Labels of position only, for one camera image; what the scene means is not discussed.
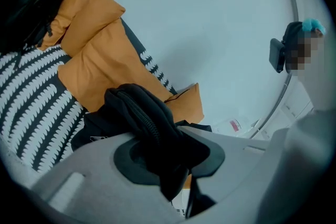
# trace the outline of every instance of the white wall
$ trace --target white wall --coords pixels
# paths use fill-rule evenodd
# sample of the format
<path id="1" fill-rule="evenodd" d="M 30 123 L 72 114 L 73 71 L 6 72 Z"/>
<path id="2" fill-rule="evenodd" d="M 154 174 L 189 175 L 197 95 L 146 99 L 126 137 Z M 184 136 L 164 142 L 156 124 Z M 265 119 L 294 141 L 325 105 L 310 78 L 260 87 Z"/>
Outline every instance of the white wall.
<path id="1" fill-rule="evenodd" d="M 200 84 L 204 124 L 270 112 L 286 74 L 269 64 L 269 41 L 293 20 L 290 0 L 116 1 L 175 89 Z"/>
<path id="2" fill-rule="evenodd" d="M 254 139 L 269 140 L 274 131 L 289 127 L 313 108 L 336 108 L 336 31 L 324 0 L 296 0 L 299 20 L 316 18 L 327 29 L 323 46 L 312 53 L 298 77 L 292 77 L 288 90 L 277 110 Z"/>

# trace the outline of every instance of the black cloth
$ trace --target black cloth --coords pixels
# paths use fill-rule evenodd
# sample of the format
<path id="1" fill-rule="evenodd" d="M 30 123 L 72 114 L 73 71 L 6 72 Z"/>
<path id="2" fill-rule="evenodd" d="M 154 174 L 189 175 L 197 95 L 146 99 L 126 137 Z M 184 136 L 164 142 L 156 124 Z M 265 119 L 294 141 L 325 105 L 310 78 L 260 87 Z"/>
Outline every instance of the black cloth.
<path id="1" fill-rule="evenodd" d="M 141 143 L 147 170 L 160 177 L 161 192 L 171 200 L 181 190 L 190 169 L 197 165 L 197 145 L 177 126 L 211 131 L 210 126 L 174 123 L 170 109 L 145 88 L 123 84 L 105 92 L 105 103 L 84 116 L 84 128 L 71 141 L 79 147 L 107 137 L 132 132 Z"/>

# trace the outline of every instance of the black bag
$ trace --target black bag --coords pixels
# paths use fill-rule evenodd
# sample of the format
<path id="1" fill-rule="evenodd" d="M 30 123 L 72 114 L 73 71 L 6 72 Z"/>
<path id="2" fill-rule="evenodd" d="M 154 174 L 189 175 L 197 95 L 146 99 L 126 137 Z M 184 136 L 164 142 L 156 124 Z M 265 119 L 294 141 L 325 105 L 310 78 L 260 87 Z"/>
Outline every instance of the black bag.
<path id="1" fill-rule="evenodd" d="M 97 140 L 132 132 L 140 140 L 131 149 L 134 162 L 160 177 L 161 192 L 171 201 L 181 191 L 189 169 L 200 163 L 203 157 L 208 157 L 208 148 L 185 135 L 177 126 L 192 126 L 210 132 L 211 127 L 186 121 L 175 124 L 170 109 L 136 84 L 108 89 L 104 100 L 105 104 L 97 112 L 84 116 L 84 128 L 71 140 L 72 150 Z M 120 164 L 128 167 L 126 169 L 131 174 L 124 171 L 123 175 L 131 180 L 129 176 L 134 174 L 133 165 L 137 164 L 130 163 L 128 166 L 126 158 L 119 157 L 115 153 L 115 165 L 117 168 Z"/>
<path id="2" fill-rule="evenodd" d="M 0 52 L 18 51 L 41 44 L 46 32 L 52 35 L 50 23 L 62 0 L 11 0 L 6 6 Z"/>

